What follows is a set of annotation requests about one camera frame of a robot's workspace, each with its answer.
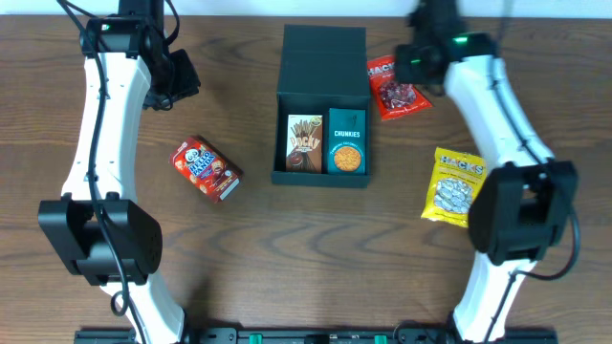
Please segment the red Hacks candy bag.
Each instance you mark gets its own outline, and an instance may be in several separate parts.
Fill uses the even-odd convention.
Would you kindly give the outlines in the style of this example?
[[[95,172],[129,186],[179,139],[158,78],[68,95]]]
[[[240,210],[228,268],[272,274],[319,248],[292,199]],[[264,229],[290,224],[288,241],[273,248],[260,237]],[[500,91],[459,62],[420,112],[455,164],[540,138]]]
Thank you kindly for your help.
[[[399,83],[395,58],[385,55],[367,62],[369,85],[382,120],[392,120],[431,108],[429,100],[412,84]]]

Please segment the teal Chunkies cookie box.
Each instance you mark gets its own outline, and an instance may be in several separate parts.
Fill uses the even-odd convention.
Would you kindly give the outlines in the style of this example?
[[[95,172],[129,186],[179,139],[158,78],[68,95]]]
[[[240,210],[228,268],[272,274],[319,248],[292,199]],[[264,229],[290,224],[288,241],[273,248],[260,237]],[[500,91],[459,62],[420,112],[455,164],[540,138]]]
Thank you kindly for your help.
[[[327,173],[365,174],[365,111],[331,108],[327,135]]]

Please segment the brown Pocky box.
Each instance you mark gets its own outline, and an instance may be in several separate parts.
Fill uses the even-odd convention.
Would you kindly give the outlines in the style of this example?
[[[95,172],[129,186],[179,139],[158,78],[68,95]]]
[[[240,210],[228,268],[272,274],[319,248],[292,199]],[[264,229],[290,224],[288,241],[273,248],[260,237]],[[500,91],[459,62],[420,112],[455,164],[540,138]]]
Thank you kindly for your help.
[[[286,171],[322,171],[323,115],[288,115]]]

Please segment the yellow Hacks candy bag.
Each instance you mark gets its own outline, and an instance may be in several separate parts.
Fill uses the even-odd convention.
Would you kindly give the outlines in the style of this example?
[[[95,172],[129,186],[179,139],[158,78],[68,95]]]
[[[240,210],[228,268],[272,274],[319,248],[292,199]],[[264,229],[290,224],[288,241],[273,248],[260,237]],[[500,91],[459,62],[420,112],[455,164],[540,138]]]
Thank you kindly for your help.
[[[486,177],[481,157],[437,147],[421,218],[467,227],[470,207]]]

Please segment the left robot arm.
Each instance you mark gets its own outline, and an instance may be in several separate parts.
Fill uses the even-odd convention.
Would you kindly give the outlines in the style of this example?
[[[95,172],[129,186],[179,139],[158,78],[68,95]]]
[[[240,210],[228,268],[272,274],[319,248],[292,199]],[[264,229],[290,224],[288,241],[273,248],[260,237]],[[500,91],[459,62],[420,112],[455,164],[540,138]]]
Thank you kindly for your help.
[[[142,112],[168,111],[197,94],[199,78],[165,0],[122,1],[116,13],[78,24],[86,96],[76,154],[56,200],[38,223],[66,270],[108,294],[132,328],[112,343],[188,343],[185,310],[160,272],[160,224],[138,204],[135,163]]]

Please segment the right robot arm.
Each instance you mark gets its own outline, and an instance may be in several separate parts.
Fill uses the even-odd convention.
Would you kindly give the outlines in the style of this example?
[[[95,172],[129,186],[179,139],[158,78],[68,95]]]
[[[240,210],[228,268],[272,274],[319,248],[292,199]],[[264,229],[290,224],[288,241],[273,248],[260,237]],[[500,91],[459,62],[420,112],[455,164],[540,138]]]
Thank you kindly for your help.
[[[413,40],[395,50],[400,83],[439,86],[460,110],[487,177],[468,212],[475,249],[464,295],[436,343],[556,343],[544,328],[505,326],[527,278],[556,281],[579,258],[573,207],[578,173],[539,138],[514,95],[499,39],[471,32],[458,5],[422,0],[408,16]]]

